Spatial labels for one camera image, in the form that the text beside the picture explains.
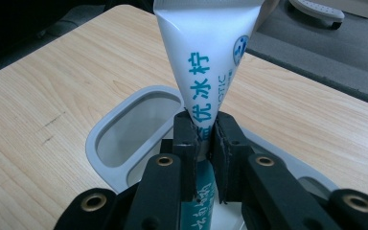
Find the white tray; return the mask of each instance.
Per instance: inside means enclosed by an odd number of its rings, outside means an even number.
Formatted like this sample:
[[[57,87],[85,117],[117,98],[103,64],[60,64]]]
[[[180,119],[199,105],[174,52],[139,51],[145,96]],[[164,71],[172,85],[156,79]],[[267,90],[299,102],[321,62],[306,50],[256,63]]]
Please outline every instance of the white tray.
[[[173,117],[184,110],[178,90],[151,86],[139,90],[106,114],[86,140],[89,162],[100,177],[120,193],[142,177],[148,159],[160,150],[163,138],[173,138]],[[300,183],[318,196],[337,189],[330,179],[256,134],[242,129],[256,153],[281,157]],[[246,229],[240,203],[214,204],[211,229]]]

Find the wooden table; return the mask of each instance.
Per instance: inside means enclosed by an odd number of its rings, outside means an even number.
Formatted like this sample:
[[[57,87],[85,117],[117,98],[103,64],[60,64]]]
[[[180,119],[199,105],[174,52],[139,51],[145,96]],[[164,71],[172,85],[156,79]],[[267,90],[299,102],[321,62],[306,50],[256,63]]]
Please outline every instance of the wooden table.
[[[176,87],[156,19],[129,6],[0,71],[0,228],[51,229],[76,195],[108,188],[87,161],[86,137],[156,84]],[[245,55],[221,110],[368,194],[368,103]]]

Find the white squeeze tube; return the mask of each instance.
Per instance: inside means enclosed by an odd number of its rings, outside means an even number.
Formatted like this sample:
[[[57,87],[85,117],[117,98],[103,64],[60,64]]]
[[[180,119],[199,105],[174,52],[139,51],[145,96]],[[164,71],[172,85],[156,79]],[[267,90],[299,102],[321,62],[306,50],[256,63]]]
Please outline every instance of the white squeeze tube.
[[[204,159],[213,124],[235,77],[262,3],[263,0],[154,1],[154,13],[175,80],[201,139],[199,169],[205,167],[200,164],[206,164]],[[182,209],[182,229],[210,227],[212,204],[209,202],[213,203],[215,180],[213,173],[212,181],[209,175],[199,174],[208,172],[210,170],[197,172],[196,184],[201,195],[198,201],[207,200],[208,203],[195,204],[193,211]],[[199,176],[209,179],[201,182]],[[193,219],[183,221],[189,216]]]

